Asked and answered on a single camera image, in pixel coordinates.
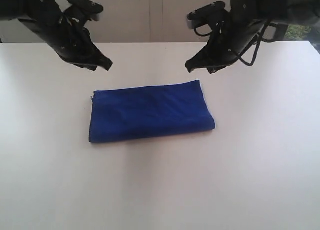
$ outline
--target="green foliage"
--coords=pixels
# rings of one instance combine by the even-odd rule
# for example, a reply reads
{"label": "green foliage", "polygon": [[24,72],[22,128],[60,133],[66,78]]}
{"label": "green foliage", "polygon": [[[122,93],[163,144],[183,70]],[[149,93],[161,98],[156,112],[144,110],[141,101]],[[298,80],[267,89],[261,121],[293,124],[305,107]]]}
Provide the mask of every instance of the green foliage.
{"label": "green foliage", "polygon": [[305,40],[310,31],[311,27],[290,25],[284,40]]}

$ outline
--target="blue towel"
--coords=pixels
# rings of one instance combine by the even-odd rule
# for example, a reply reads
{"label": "blue towel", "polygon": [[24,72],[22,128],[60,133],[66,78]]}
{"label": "blue towel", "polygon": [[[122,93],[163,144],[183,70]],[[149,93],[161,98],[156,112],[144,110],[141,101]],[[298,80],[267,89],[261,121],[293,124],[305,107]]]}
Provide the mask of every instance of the blue towel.
{"label": "blue towel", "polygon": [[186,134],[216,127],[200,82],[95,91],[91,143]]}

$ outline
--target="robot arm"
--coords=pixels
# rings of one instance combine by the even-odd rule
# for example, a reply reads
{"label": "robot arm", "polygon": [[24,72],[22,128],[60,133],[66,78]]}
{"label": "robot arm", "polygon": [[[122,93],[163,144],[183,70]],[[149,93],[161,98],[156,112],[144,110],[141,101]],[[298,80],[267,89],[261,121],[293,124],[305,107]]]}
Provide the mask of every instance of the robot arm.
{"label": "robot arm", "polygon": [[[240,60],[252,66],[256,60],[263,35],[268,26],[283,24],[316,26],[320,24],[320,0],[231,0],[231,11],[218,1],[198,9],[187,16],[188,26],[197,28],[208,24],[212,32],[207,45],[185,64],[189,72],[207,68],[216,73]],[[242,59],[246,51],[256,44],[251,63]]]}
{"label": "robot arm", "polygon": [[62,12],[55,0],[0,0],[0,20],[18,19],[68,63],[109,70],[112,61],[92,43],[84,27],[88,20],[98,21],[103,6],[89,0],[67,1],[71,7]]}

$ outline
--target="microfiber cloth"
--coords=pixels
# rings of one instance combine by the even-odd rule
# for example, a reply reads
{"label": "microfiber cloth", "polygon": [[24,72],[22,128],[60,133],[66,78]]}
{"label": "microfiber cloth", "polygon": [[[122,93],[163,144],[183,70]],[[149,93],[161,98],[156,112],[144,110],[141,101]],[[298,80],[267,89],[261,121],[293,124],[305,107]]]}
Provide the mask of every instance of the microfiber cloth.
{"label": "microfiber cloth", "polygon": [[116,142],[216,127],[200,82],[95,91],[89,141]]}

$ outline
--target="table surface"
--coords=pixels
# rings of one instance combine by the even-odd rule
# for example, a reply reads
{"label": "table surface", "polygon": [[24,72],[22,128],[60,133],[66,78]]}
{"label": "table surface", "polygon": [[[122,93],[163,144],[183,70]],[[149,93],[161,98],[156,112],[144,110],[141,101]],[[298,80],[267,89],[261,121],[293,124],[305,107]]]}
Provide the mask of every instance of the table surface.
{"label": "table surface", "polygon": [[[319,54],[264,44],[254,67],[189,74],[203,45],[98,44],[114,66],[91,72],[1,44],[0,229],[319,230]],[[93,91],[195,79],[214,131],[88,142]]]}

